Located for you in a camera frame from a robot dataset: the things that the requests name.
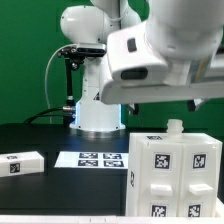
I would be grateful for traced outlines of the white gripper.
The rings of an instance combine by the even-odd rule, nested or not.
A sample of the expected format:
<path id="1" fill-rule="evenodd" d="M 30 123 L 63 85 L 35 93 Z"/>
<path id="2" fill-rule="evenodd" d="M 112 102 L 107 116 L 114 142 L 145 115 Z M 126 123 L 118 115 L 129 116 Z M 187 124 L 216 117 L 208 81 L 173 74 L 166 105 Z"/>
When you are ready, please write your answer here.
<path id="1" fill-rule="evenodd" d="M 126 86 L 116 83 L 112 80 L 106 53 L 101 63 L 100 100 L 108 105 L 126 104 L 125 107 L 130 115 L 138 115 L 139 105 L 134 103 L 189 100 L 188 111 L 195 112 L 207 102 L 207 99 L 224 97 L 224 68 L 215 65 L 199 82 L 187 81 L 184 85 L 171 85 L 166 83 L 166 78 L 162 85 Z"/>

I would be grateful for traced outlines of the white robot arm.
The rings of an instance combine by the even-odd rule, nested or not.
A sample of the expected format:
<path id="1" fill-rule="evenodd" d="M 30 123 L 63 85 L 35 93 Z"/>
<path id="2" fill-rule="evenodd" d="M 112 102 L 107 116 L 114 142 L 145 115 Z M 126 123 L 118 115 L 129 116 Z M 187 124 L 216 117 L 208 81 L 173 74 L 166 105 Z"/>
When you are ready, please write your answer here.
<path id="1" fill-rule="evenodd" d="M 84 70 L 70 128 L 93 138 L 121 135 L 121 108 L 224 98 L 224 0 L 147 0 L 142 20 L 128 0 L 65 9 L 60 26 L 72 69 Z"/>

